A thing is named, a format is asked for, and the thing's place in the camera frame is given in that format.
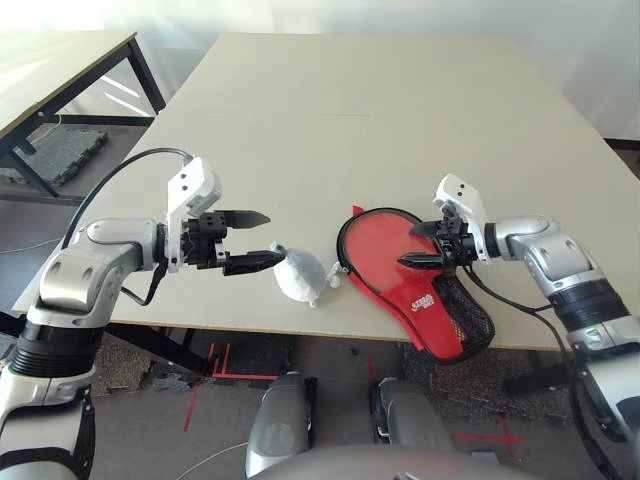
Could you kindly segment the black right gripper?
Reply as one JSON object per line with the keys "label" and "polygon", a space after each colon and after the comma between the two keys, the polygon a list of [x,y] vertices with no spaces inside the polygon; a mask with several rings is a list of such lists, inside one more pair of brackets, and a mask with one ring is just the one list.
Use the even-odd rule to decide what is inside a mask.
{"label": "black right gripper", "polygon": [[398,262],[412,269],[442,269],[470,266],[475,261],[475,241],[468,224],[459,217],[444,217],[436,222],[414,225],[410,234],[435,238],[440,254],[408,253]]}

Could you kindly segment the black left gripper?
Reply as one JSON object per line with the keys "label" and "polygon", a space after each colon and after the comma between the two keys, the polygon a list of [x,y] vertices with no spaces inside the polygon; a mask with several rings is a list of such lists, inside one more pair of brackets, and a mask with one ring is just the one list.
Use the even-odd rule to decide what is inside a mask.
{"label": "black left gripper", "polygon": [[253,274],[270,269],[282,262],[286,255],[279,251],[259,250],[243,255],[230,255],[223,240],[227,227],[252,229],[267,224],[271,219],[253,210],[225,210],[205,212],[197,219],[185,221],[181,237],[184,262],[198,270],[222,267],[224,276]]}

